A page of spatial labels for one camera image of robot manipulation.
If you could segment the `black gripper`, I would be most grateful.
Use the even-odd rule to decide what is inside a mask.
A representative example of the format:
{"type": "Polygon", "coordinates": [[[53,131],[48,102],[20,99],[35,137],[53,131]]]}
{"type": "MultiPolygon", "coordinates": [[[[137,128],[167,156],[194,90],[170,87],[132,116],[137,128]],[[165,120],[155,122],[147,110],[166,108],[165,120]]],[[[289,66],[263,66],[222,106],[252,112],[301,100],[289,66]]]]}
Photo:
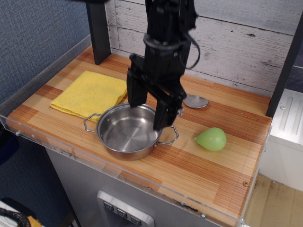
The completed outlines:
{"type": "Polygon", "coordinates": [[[183,112],[186,93],[180,83],[187,63],[187,42],[146,44],[145,55],[130,56],[127,73],[128,103],[131,108],[145,104],[147,95],[157,100],[153,129],[171,126],[183,112]]]}

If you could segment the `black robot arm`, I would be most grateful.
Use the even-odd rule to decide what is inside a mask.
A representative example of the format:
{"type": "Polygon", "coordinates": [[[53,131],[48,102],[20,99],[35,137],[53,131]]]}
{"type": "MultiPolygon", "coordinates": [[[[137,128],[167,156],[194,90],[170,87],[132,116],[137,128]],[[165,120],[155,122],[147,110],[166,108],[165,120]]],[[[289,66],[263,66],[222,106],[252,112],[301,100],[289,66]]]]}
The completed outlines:
{"type": "Polygon", "coordinates": [[[170,126],[182,114],[186,98],[180,78],[184,75],[190,46],[197,42],[189,35],[196,27],[197,13],[192,0],[147,0],[145,54],[130,56],[127,73],[128,103],[137,107],[147,95],[157,99],[154,130],[170,126]]]}

